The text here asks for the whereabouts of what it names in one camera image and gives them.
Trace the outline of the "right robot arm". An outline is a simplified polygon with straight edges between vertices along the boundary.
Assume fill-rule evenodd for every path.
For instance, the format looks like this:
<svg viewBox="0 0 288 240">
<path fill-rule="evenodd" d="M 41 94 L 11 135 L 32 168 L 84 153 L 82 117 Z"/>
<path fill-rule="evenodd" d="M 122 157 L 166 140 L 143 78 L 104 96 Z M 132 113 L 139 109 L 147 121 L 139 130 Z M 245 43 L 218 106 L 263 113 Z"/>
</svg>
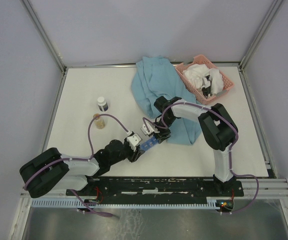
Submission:
<svg viewBox="0 0 288 240">
<path fill-rule="evenodd" d="M 231 145 L 238 139 L 238 128 L 225 107 L 220 103 L 206 107 L 180 97 L 167 100 L 163 96 L 156 99 L 154 106 L 161 113 L 159 121 L 152 124 L 151 133 L 158 143 L 171 137 L 170 127 L 177 119 L 199 123 L 206 143 L 213 149 L 213 189 L 220 196 L 230 192 L 236 181 L 230 151 Z"/>
</svg>

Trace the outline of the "blue weekly pill organizer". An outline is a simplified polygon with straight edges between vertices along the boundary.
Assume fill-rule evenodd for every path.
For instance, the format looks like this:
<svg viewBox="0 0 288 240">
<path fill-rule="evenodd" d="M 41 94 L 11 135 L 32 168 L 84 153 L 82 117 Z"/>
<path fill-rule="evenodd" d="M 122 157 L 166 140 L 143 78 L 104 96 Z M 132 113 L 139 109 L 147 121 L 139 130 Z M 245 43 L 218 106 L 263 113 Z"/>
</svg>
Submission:
<svg viewBox="0 0 288 240">
<path fill-rule="evenodd" d="M 158 143 L 159 143 L 158 140 L 153 136 L 149 138 L 147 141 L 145 141 L 144 143 L 142 143 L 140 145 L 140 149 L 146 152 Z"/>
</svg>

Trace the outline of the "white cap pill bottle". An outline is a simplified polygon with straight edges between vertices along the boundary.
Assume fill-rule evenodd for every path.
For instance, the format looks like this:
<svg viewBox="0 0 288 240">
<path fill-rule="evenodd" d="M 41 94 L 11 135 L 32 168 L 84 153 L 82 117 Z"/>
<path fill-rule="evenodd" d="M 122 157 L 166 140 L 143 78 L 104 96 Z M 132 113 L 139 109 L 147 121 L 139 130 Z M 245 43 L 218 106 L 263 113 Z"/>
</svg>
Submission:
<svg viewBox="0 0 288 240">
<path fill-rule="evenodd" d="M 101 112 L 106 112 L 109 109 L 108 103 L 103 96 L 97 98 L 97 105 Z"/>
</svg>

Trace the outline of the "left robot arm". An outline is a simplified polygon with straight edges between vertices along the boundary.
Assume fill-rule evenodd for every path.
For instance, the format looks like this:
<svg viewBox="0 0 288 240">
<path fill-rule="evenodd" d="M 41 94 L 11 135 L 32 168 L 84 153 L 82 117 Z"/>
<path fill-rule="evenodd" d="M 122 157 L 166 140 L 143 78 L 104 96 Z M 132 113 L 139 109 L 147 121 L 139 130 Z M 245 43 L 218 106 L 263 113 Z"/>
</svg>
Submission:
<svg viewBox="0 0 288 240">
<path fill-rule="evenodd" d="M 144 153 L 139 141 L 131 137 L 124 142 L 114 139 L 89 157 L 71 157 L 51 147 L 24 164 L 19 174 L 24 181 L 24 189 L 33 199 L 55 190 L 72 189 L 90 195 L 95 189 L 91 178 L 102 176 L 124 160 L 133 163 Z"/>
</svg>

